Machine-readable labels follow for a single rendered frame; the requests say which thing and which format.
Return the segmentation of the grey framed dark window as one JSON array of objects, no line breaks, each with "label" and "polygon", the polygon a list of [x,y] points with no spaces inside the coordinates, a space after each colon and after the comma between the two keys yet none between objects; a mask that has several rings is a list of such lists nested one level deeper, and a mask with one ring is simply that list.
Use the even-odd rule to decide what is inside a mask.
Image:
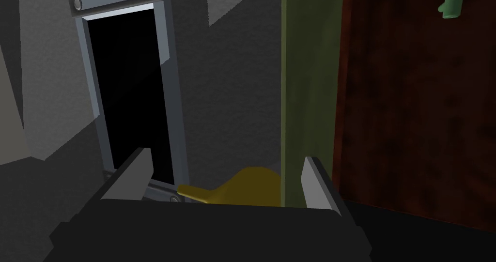
[{"label": "grey framed dark window", "polygon": [[144,165],[145,198],[184,202],[189,183],[171,0],[68,0],[105,180]]}]

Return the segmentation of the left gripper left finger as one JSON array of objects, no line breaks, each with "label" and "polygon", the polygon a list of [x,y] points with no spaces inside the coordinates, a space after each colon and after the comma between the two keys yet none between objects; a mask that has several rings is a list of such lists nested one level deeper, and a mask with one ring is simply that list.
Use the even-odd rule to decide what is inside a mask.
[{"label": "left gripper left finger", "polygon": [[154,172],[150,148],[139,148],[110,178],[111,186],[102,199],[141,200]]}]

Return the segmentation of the dark brown wooden door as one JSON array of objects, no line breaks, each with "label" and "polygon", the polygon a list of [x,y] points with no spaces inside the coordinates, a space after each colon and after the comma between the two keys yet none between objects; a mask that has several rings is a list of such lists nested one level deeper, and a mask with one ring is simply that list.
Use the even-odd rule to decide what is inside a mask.
[{"label": "dark brown wooden door", "polygon": [[344,0],[346,200],[496,232],[496,0]]}]

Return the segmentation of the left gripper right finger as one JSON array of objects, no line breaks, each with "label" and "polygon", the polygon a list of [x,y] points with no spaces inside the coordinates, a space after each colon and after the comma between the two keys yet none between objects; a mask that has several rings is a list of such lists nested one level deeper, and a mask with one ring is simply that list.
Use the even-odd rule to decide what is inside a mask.
[{"label": "left gripper right finger", "polygon": [[301,185],[307,208],[330,209],[340,216],[346,216],[346,206],[317,157],[305,157]]}]

